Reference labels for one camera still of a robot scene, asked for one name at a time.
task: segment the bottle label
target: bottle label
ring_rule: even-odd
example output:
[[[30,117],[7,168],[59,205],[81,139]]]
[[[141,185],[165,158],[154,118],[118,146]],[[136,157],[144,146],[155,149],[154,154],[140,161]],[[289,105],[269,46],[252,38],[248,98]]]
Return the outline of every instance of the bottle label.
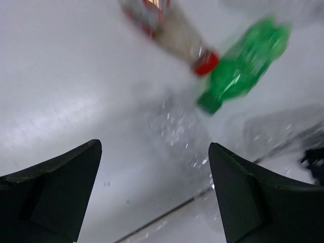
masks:
[[[248,48],[244,43],[238,42],[225,55],[227,60],[236,60],[244,66],[250,66],[254,76],[261,75],[270,65],[269,58],[254,47]]]
[[[124,0],[127,12],[139,24],[155,30],[163,21],[163,16],[171,6],[171,0]]]

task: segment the red bottle cap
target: red bottle cap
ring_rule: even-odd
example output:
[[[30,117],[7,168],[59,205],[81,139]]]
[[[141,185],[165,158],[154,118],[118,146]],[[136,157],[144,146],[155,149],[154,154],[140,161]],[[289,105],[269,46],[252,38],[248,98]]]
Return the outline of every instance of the red bottle cap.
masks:
[[[194,72],[199,76],[204,76],[214,70],[219,63],[219,58],[214,52],[207,51],[194,66]]]

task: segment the green plastic bottle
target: green plastic bottle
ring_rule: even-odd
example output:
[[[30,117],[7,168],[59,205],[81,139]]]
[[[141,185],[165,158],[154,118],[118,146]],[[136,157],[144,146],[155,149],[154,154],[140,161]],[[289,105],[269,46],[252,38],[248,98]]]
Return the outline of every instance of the green plastic bottle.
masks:
[[[198,104],[214,114],[225,100],[246,95],[288,45],[291,28],[266,17],[252,25],[221,58]]]

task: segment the plastic bottle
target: plastic bottle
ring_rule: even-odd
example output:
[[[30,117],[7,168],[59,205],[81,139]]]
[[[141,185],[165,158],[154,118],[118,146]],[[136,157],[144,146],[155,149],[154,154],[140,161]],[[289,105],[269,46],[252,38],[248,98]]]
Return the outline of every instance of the plastic bottle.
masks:
[[[251,26],[221,58],[198,104],[214,114],[225,100],[246,95],[270,64],[283,54],[290,33],[288,25],[276,26],[272,17]]]
[[[189,63],[197,75],[219,62],[175,0],[120,0],[130,16],[160,47]]]

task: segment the white floor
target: white floor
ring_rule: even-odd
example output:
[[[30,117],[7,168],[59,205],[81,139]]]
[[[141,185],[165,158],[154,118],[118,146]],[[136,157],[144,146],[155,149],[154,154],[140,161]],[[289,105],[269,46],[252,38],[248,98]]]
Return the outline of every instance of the white floor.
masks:
[[[215,199],[214,193],[207,195],[208,203]],[[202,213],[202,208],[206,204],[194,201],[119,243],[226,243],[221,221],[212,222],[211,217]]]
[[[181,3],[220,53],[256,20],[217,0]],[[154,152],[142,129],[167,90],[197,79],[135,29],[116,0],[1,1],[0,33],[1,175],[93,138],[103,144],[79,243],[113,243],[192,197],[190,185],[165,166],[168,158]],[[321,23],[294,29],[286,53],[247,97],[226,103],[213,117],[200,113],[213,140],[231,144],[225,124],[256,106],[323,103],[323,35]],[[200,223],[178,219],[170,232],[179,240],[170,242],[192,234],[197,241],[190,242],[198,235],[224,240],[195,226]]]

